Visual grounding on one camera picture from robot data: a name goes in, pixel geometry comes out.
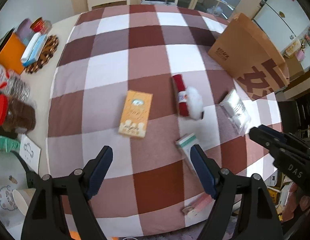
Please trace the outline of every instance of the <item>cardboard box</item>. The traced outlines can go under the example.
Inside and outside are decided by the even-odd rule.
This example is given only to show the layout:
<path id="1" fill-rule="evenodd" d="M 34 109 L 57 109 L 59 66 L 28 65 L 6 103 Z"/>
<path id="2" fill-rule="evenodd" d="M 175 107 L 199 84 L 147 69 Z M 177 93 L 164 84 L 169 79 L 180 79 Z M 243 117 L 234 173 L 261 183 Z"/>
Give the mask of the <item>cardboard box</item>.
<path id="1" fill-rule="evenodd" d="M 129 90 L 120 119 L 119 133 L 144 138 L 153 94 Z"/>
<path id="2" fill-rule="evenodd" d="M 281 205 L 277 205 L 276 206 L 276 211 L 277 211 L 277 215 L 282 214 L 282 206 Z"/>
<path id="3" fill-rule="evenodd" d="M 235 15 L 208 55 L 238 82 L 251 100 L 289 83 L 283 56 L 267 35 L 243 13 Z"/>
<path id="4" fill-rule="evenodd" d="M 277 170 L 277 171 L 278 171 L 278 178 L 277 178 L 277 183 L 275 184 L 275 187 L 282 189 L 282 187 L 284 185 L 285 174 L 279 170 Z"/>
<path id="5" fill-rule="evenodd" d="M 289 80 L 292 81 L 301 75 L 305 74 L 305 71 L 303 69 L 303 66 L 298 61 L 296 56 L 294 55 L 292 58 L 285 58 L 288 72 L 289 72 Z"/>

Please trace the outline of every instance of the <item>orange box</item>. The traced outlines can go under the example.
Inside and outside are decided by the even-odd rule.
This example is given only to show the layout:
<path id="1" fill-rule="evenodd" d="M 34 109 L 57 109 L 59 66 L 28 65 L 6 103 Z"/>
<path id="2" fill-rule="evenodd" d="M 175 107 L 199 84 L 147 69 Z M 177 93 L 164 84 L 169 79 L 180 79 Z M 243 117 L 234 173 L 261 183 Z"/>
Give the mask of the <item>orange box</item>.
<path id="1" fill-rule="evenodd" d="M 19 40 L 15 33 L 12 33 L 2 50 L 0 51 L 0 64 L 6 69 L 12 69 L 21 74 L 24 66 L 21 57 L 25 51 L 25 45 Z"/>
<path id="2" fill-rule="evenodd" d="M 129 90 L 120 119 L 119 133 L 144 138 L 153 94 Z"/>

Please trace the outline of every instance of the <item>table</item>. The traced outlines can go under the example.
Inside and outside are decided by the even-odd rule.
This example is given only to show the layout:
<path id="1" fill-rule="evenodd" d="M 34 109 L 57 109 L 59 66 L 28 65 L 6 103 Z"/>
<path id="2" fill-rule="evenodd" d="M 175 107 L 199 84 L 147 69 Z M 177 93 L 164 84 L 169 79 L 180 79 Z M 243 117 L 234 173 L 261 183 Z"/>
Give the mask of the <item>table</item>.
<path id="1" fill-rule="evenodd" d="M 48 35 L 57 35 L 59 38 L 59 45 L 54 56 L 49 60 L 45 67 L 38 72 L 33 74 L 23 72 L 21 74 L 21 79 L 30 85 L 31 98 L 36 104 L 36 126 L 35 129 L 30 131 L 27 135 L 41 148 L 39 159 L 39 175 L 41 177 L 44 174 L 50 173 L 47 164 L 46 139 L 48 132 L 48 113 L 51 103 L 51 85 L 64 46 L 78 18 L 79 14 L 53 24 Z"/>
<path id="2" fill-rule="evenodd" d="M 55 71 L 48 119 L 47 159 L 53 177 L 65 176 L 95 158 L 104 145 L 114 160 L 91 200 L 106 236 L 142 236 L 205 220 L 211 202 L 194 219 L 181 210 L 203 188 L 174 142 L 195 132 L 218 165 L 233 173 L 268 178 L 268 152 L 246 134 L 239 137 L 218 105 L 237 89 L 252 117 L 281 131 L 274 94 L 251 101 L 208 55 L 227 22 L 209 14 L 168 6 L 116 6 L 82 14 Z M 182 73 L 203 97 L 204 119 L 178 117 L 171 76 Z M 144 139 L 118 134 L 127 90 L 153 94 Z M 75 229 L 67 199 L 64 207 Z"/>

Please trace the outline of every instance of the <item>paper cup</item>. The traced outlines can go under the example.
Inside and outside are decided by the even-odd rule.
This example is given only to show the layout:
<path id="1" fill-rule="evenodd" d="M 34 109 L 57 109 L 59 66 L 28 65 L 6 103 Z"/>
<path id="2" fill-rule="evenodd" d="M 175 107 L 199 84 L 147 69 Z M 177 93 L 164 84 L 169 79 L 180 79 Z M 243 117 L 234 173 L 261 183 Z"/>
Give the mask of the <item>paper cup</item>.
<path id="1" fill-rule="evenodd" d="M 24 216 L 27 214 L 28 207 L 30 206 L 35 191 L 35 188 L 13 190 L 15 204 Z"/>

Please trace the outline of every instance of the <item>white plastic bag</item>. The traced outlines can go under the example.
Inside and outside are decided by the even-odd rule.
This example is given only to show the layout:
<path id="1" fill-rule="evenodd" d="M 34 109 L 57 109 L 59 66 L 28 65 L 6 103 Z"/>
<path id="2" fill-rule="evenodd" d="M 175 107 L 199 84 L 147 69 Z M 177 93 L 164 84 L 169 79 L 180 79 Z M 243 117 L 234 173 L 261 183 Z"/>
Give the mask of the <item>white plastic bag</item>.
<path id="1" fill-rule="evenodd" d="M 216 8 L 213 6 L 212 8 L 208 8 L 206 12 L 215 16 L 219 16 L 223 13 L 223 9 L 220 6 L 217 6 Z"/>
<path id="2" fill-rule="evenodd" d="M 225 111 L 238 134 L 244 136 L 251 118 L 236 90 L 231 90 L 219 105 Z"/>
<path id="3" fill-rule="evenodd" d="M 26 173 L 17 157 L 13 153 L 0 152 L 0 221 L 7 229 L 25 219 L 13 198 L 13 189 L 25 188 L 28 188 Z"/>

